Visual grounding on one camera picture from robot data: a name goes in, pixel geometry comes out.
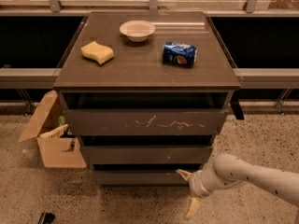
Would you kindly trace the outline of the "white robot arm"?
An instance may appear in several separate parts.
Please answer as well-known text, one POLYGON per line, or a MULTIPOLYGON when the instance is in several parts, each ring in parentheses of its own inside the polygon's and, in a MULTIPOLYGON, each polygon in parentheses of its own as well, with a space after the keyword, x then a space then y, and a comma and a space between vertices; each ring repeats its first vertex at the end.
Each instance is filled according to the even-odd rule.
POLYGON ((189 206, 185 217, 191 219, 201 207, 202 200, 220 189, 230 189, 245 183, 299 206, 299 174, 253 165, 235 155, 222 153, 213 164, 203 170, 177 173, 189 184, 189 206))

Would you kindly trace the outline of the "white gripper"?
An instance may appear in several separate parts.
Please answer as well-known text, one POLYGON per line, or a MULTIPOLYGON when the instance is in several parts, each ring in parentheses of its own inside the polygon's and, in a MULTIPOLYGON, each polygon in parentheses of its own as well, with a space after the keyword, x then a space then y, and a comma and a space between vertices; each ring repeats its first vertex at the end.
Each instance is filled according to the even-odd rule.
POLYGON ((202 205, 202 199, 209 196, 218 188, 217 176, 212 168, 188 172, 177 169, 177 173, 185 180, 189 180, 192 197, 189 198, 189 206, 185 217, 191 219, 195 216, 202 205))

